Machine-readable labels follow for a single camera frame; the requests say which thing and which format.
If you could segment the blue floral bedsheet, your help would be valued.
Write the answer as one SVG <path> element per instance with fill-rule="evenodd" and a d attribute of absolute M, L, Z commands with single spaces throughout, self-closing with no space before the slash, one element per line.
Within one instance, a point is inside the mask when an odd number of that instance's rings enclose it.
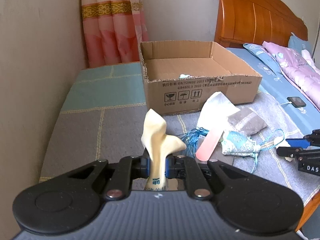
<path fill-rule="evenodd" d="M 282 74 L 278 63 L 262 46 L 246 43 L 242 48 L 228 48 L 228 50 L 263 76 L 260 83 L 263 90 L 281 104 L 303 134 L 319 129 L 319 110 Z M 288 97 L 299 97 L 306 106 L 296 108 L 289 104 Z"/>

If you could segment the pink floral quilt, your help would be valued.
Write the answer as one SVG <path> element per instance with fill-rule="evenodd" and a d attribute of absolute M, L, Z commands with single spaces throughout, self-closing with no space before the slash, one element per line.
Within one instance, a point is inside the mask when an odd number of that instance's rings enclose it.
<path fill-rule="evenodd" d="M 276 59 L 282 72 L 303 91 L 319 110 L 319 74 L 298 52 L 272 42 L 263 47 Z"/>

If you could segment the grey sachet bag far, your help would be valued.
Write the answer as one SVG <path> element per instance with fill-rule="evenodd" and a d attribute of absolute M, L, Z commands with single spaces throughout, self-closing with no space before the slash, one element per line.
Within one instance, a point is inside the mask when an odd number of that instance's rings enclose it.
<path fill-rule="evenodd" d="M 257 134 L 267 127 L 266 122 L 248 107 L 230 115 L 228 117 L 228 122 L 234 130 L 247 137 Z"/>

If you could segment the wooden headboard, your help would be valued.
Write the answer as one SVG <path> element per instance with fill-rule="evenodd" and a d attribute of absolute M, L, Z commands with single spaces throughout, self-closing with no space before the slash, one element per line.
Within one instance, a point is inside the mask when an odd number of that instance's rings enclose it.
<path fill-rule="evenodd" d="M 308 39 L 303 20 L 281 0 L 219 0 L 214 41 L 225 48 L 264 41 L 286 47 L 291 34 Z"/>

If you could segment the blue white brocade pouch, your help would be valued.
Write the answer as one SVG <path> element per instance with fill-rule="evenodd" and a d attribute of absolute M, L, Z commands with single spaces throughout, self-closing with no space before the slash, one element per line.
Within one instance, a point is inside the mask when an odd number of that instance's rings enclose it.
<path fill-rule="evenodd" d="M 261 150 L 261 146 L 256 141 L 236 131 L 223 133 L 221 148 L 223 155 L 250 156 L 253 158 Z"/>

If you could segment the blue pillow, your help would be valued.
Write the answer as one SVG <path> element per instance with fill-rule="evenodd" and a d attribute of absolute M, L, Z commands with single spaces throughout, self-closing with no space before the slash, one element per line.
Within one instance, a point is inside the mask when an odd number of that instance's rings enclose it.
<path fill-rule="evenodd" d="M 310 42 L 300 39 L 294 33 L 291 33 L 287 47 L 295 50 L 300 54 L 302 54 L 303 50 L 307 50 L 310 54 L 312 53 L 312 46 Z"/>

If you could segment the pink soft insole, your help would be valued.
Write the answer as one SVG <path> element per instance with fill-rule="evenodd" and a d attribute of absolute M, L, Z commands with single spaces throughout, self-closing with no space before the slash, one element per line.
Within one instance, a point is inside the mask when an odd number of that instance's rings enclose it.
<path fill-rule="evenodd" d="M 199 161 L 208 161 L 210 159 L 222 134 L 223 128 L 211 129 L 208 132 L 195 154 Z"/>

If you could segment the pink patterned curtain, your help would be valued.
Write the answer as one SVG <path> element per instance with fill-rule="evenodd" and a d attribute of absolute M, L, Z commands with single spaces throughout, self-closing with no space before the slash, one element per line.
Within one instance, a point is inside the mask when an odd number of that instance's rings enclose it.
<path fill-rule="evenodd" d="M 148 40 L 142 0 L 81 0 L 89 67 L 135 62 Z"/>

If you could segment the black smartphone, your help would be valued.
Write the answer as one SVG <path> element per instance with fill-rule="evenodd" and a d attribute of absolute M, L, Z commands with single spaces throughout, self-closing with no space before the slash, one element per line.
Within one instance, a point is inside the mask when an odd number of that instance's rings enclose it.
<path fill-rule="evenodd" d="M 305 107 L 306 103 L 298 96 L 293 96 L 293 97 L 287 97 L 287 100 L 291 102 L 291 104 L 295 108 L 300 108 L 300 107 Z"/>

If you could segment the blue tassel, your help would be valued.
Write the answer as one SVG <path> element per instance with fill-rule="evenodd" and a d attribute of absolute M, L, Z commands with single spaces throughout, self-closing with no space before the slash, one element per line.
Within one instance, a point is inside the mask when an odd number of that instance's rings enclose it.
<path fill-rule="evenodd" d="M 185 143 L 186 149 L 184 150 L 184 155 L 192 158 L 196 158 L 196 151 L 199 144 L 200 137 L 206 137 L 208 130 L 200 127 L 191 129 L 189 132 L 180 134 L 178 137 Z"/>

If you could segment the cardboard box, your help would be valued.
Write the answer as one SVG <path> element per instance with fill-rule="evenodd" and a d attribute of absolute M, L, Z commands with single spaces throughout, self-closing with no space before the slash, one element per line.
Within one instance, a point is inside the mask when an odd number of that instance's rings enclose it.
<path fill-rule="evenodd" d="M 146 105 L 160 115 L 196 112 L 215 92 L 253 102 L 262 76 L 216 42 L 152 41 L 139 45 Z"/>

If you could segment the cream cloth pouch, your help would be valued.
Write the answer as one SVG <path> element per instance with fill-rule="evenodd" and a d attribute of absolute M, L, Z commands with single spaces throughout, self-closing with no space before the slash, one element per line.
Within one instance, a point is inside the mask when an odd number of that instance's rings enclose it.
<path fill-rule="evenodd" d="M 141 141 L 150 157 L 150 173 L 146 191 L 164 191 L 166 182 L 166 158 L 168 155 L 183 151 L 187 147 L 177 136 L 166 133 L 167 123 L 153 109 L 145 115 Z"/>

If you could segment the grey teal checked blanket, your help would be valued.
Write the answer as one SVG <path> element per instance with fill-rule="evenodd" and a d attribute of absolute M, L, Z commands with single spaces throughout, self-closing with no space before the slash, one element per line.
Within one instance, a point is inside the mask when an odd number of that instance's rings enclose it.
<path fill-rule="evenodd" d="M 309 134 L 317 121 L 310 110 L 302 112 L 302 124 L 289 116 L 280 99 L 262 87 L 253 103 L 246 105 L 267 123 L 253 139 L 262 142 L 277 128 L 286 138 Z M 147 107 L 139 63 L 120 64 L 80 72 L 55 124 L 42 165 L 39 182 L 52 179 L 98 159 L 117 163 L 130 154 L 142 154 L 140 140 Z M 196 128 L 199 112 L 164 116 L 167 133 L 182 135 Z M 276 149 L 259 156 L 254 174 L 296 191 L 304 205 L 319 193 L 319 177 L 297 171 L 295 161 L 276 155 Z"/>

